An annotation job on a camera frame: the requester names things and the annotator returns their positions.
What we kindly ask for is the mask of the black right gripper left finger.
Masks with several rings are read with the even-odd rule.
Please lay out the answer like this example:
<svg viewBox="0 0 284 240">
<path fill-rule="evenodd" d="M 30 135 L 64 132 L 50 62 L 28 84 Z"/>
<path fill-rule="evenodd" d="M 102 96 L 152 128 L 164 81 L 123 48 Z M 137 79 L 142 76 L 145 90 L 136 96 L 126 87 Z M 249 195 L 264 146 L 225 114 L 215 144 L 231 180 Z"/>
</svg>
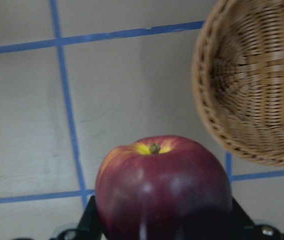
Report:
<svg viewBox="0 0 284 240">
<path fill-rule="evenodd" d="M 95 196 L 91 196 L 82 217 L 75 228 L 76 240 L 101 240 L 102 224 L 97 212 Z"/>
</svg>

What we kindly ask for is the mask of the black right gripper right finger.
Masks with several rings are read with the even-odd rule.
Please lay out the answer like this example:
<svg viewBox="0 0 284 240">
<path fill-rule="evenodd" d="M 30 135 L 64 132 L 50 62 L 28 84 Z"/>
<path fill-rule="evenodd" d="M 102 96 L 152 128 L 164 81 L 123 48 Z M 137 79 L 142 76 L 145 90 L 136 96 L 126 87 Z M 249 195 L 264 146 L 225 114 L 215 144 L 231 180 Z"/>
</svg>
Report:
<svg viewBox="0 0 284 240">
<path fill-rule="evenodd" d="M 256 225 L 239 203 L 232 198 L 231 239 L 258 240 Z"/>
</svg>

